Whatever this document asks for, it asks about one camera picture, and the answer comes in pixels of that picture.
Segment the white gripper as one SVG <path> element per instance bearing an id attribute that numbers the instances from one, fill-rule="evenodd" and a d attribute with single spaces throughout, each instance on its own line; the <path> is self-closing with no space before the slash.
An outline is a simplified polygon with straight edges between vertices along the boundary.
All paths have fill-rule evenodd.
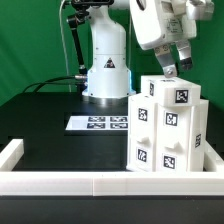
<path id="1" fill-rule="evenodd" d="M 185 39 L 196 37 L 196 23 L 185 14 L 175 15 L 172 0 L 130 0 L 130 12 L 139 45 L 143 50 L 155 48 L 166 78 L 177 76 L 170 43 L 177 42 L 182 69 L 193 67 L 191 45 Z"/>

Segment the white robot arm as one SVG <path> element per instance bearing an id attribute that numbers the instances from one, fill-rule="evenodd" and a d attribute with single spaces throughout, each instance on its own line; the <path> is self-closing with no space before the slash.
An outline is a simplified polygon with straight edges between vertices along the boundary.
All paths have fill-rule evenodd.
<path id="1" fill-rule="evenodd" d="M 163 74 L 177 75 L 170 53 L 175 44 L 185 54 L 181 62 L 191 66 L 189 40 L 196 36 L 191 0 L 112 0 L 110 5 L 92 6 L 87 11 L 92 32 L 93 64 L 87 72 L 82 97 L 90 102 L 122 102 L 134 93 L 131 71 L 126 65 L 126 31 L 109 16 L 110 9 L 128 9 L 140 47 L 155 51 Z"/>

